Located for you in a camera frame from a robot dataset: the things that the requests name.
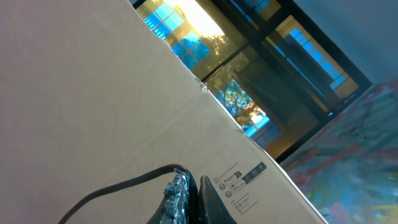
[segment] printed icon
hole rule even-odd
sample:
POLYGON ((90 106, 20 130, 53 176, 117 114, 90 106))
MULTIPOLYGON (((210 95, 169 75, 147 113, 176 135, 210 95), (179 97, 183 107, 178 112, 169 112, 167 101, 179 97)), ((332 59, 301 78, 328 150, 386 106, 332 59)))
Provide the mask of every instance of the printed icon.
POLYGON ((224 190, 225 189, 225 184, 220 184, 220 186, 218 186, 218 188, 220 188, 220 190, 224 190))
POLYGON ((225 192, 225 196, 230 198, 230 197, 232 197, 232 193, 230 191, 227 191, 227 192, 225 192))

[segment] cable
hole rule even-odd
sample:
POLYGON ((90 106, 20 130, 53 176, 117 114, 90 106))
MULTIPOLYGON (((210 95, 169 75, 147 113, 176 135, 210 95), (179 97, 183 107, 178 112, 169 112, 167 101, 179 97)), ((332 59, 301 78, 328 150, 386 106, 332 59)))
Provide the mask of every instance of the cable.
POLYGON ((75 206, 73 206, 59 221, 58 224, 65 224, 67 222, 67 220, 74 214, 77 212, 77 210, 79 210, 82 206, 84 206, 87 202, 89 202, 90 200, 93 200, 94 198, 100 197, 100 196, 104 196, 107 194, 111 194, 114 192, 117 192, 119 190, 123 190, 129 187, 133 187, 135 185, 139 185, 142 184, 144 182, 150 181, 156 177, 159 177, 161 175, 164 174, 168 174, 171 172, 174 172, 174 170, 177 169, 179 171, 185 172, 189 174, 189 187, 190 187, 190 192, 194 192, 196 191, 197 193, 197 185, 195 183, 195 180, 193 179, 192 174, 189 172, 189 170, 187 168, 185 168, 184 166, 178 165, 178 164, 171 164, 171 165, 167 165, 167 166, 163 166, 160 167, 156 170, 152 170, 144 175, 141 175, 139 177, 130 179, 130 180, 126 180, 124 182, 120 182, 118 184, 114 184, 111 185, 109 187, 105 187, 103 189, 99 189, 94 191, 93 193, 90 193, 89 195, 87 195, 86 197, 84 197, 83 199, 81 199, 75 206))

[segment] painted wall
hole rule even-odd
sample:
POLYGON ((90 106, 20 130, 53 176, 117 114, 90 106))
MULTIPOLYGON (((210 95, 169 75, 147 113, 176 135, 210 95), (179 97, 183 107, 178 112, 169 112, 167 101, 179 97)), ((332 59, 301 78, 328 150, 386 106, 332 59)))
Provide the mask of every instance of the painted wall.
POLYGON ((294 1, 371 82, 398 78, 398 1, 294 1))

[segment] colorful mural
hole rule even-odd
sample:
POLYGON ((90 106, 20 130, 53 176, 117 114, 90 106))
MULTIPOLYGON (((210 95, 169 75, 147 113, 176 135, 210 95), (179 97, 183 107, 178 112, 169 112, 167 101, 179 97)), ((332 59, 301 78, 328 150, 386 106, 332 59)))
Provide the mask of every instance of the colorful mural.
POLYGON ((281 165, 330 223, 398 223, 398 81, 373 86, 281 165))

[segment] cardboard box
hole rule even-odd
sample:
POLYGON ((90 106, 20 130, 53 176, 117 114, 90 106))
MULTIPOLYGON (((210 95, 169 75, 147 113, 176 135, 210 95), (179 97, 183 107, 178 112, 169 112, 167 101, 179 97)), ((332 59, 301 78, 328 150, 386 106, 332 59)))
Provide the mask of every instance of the cardboard box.
MULTIPOLYGON (((238 223, 325 222, 127 1, 2 1, 0 17, 1 223, 57 223, 172 163, 208 175, 238 223)), ((173 176, 69 223, 145 223, 173 176)))

